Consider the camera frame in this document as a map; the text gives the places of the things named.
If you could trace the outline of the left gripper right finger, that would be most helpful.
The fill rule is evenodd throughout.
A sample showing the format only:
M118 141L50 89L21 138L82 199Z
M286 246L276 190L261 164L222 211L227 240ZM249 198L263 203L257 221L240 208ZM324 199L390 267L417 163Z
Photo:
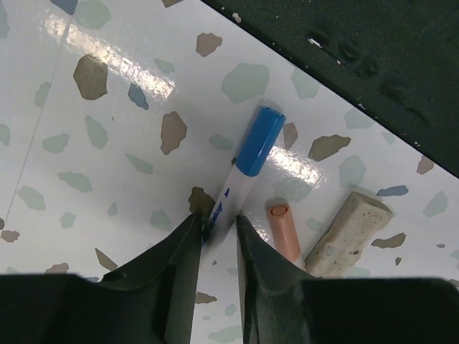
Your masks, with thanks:
M458 290L438 278L313 277L238 216L245 343L456 343Z

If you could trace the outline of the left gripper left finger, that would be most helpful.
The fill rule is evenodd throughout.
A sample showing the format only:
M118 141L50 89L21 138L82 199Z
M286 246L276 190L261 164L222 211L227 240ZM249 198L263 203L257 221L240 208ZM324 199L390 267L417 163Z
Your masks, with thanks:
M3 343L189 343L202 219L91 282L74 274L1 277Z

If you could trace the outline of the white pen orange tip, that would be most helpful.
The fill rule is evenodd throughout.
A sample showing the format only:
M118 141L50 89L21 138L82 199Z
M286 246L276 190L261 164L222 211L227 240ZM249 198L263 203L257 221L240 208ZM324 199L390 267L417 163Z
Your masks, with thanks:
M267 215L276 250L291 263L298 264L301 247L291 208L287 204L271 206Z

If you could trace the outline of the blue white marker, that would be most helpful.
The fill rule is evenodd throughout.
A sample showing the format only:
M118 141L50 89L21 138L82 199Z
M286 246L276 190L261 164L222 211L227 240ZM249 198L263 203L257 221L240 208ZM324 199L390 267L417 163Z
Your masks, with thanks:
M202 232L202 246L221 244L241 212L255 179L285 124L284 114L262 107L236 157Z

